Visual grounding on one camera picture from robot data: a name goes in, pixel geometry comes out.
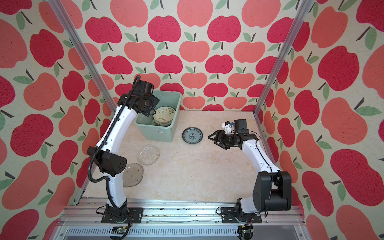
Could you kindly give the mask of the blue floral pattern plate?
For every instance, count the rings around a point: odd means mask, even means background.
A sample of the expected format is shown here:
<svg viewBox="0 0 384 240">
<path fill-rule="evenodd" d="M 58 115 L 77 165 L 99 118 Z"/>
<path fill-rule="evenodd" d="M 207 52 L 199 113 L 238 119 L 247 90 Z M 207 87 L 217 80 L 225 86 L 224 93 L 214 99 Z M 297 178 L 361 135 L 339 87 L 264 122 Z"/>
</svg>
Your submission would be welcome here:
<svg viewBox="0 0 384 240">
<path fill-rule="evenodd" d="M 187 144 L 194 145 L 203 139 L 203 132 L 196 127 L 189 127 L 183 131 L 182 138 Z"/>
</svg>

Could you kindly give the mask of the beige speckled ceramic plate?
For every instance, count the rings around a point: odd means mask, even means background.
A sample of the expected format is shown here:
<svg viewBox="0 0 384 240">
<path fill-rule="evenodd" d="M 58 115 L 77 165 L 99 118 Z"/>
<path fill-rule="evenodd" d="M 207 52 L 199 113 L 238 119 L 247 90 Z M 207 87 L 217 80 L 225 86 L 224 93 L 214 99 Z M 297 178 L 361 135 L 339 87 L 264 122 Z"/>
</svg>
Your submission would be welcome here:
<svg viewBox="0 0 384 240">
<path fill-rule="evenodd" d="M 153 115 L 154 123 L 157 126 L 167 127 L 170 126 L 176 110 L 172 107 L 160 107 L 156 110 L 156 113 Z"/>
</svg>

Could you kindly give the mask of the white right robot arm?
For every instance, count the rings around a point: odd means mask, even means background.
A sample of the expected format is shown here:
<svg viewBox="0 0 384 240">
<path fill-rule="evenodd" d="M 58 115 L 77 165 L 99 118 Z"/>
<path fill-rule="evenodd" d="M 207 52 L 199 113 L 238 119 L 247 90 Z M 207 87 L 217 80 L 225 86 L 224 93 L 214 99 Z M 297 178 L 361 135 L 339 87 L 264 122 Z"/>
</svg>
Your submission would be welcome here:
<svg viewBox="0 0 384 240">
<path fill-rule="evenodd" d="M 248 224 L 256 214 L 264 213 L 267 217 L 271 211 L 289 211 L 292 208 L 292 177 L 267 156 L 260 135 L 248 129 L 245 119 L 227 121 L 222 128 L 210 134 L 208 139 L 224 150 L 239 148 L 257 172 L 252 195 L 239 198 L 235 203 L 236 221 Z"/>
</svg>

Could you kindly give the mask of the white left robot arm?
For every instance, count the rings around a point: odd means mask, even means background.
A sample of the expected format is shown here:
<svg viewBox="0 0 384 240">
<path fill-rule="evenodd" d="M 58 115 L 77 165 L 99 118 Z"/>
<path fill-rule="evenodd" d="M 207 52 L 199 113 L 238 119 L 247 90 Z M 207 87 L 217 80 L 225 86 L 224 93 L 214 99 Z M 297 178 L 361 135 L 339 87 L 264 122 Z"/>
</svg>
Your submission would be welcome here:
<svg viewBox="0 0 384 240">
<path fill-rule="evenodd" d="M 153 95 L 154 85 L 136 76 L 132 89 L 123 94 L 113 119 L 101 140 L 87 150 L 91 161 L 88 178 L 92 183 L 105 181 L 108 200 L 102 213 L 102 223 L 128 224 L 133 217 L 128 210 L 127 198 L 123 191 L 123 171 L 127 159 L 119 156 L 119 149 L 126 131 L 138 114 L 153 115 L 159 99 Z"/>
</svg>

